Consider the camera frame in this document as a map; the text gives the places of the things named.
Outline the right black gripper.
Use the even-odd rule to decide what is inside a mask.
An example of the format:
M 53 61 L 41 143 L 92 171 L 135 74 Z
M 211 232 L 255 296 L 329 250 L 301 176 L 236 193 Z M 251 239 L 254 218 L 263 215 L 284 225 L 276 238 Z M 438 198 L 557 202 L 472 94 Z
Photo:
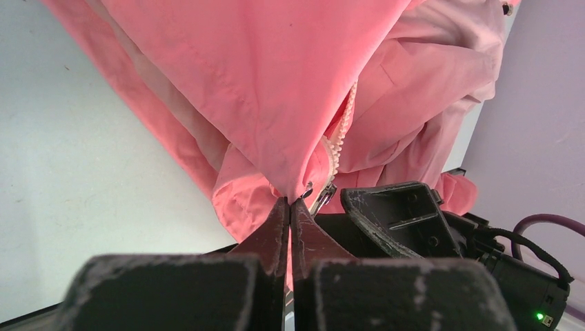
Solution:
M 570 278 L 550 276 L 501 252 L 506 230 L 482 227 L 443 213 L 443 199 L 428 185 L 410 181 L 343 189 L 345 212 L 321 214 L 317 225 L 358 259 L 468 259 L 496 281 L 515 322 L 514 330 L 553 330 L 566 307 Z

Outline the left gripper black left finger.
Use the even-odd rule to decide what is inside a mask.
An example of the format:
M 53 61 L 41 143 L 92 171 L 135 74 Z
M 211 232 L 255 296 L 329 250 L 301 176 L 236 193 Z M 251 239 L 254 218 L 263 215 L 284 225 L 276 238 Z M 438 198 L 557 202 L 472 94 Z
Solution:
M 282 330 L 290 206 L 227 252 L 103 254 L 72 280 L 56 330 Z

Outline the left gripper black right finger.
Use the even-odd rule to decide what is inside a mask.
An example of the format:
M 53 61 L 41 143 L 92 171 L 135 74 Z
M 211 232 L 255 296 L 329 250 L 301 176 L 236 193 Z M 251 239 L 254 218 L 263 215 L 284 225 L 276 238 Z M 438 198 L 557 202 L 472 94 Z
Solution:
M 358 259 L 290 207 L 297 330 L 514 330 L 499 287 L 468 259 Z

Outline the pink zip-up hooded jacket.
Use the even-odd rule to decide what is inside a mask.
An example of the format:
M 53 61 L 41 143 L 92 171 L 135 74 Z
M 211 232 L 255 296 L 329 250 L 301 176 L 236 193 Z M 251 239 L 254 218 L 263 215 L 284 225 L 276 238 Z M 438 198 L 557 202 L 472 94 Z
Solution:
M 444 172 L 465 116 L 495 94 L 503 1 L 47 1 L 238 241 L 279 197 L 342 211 L 339 191 Z

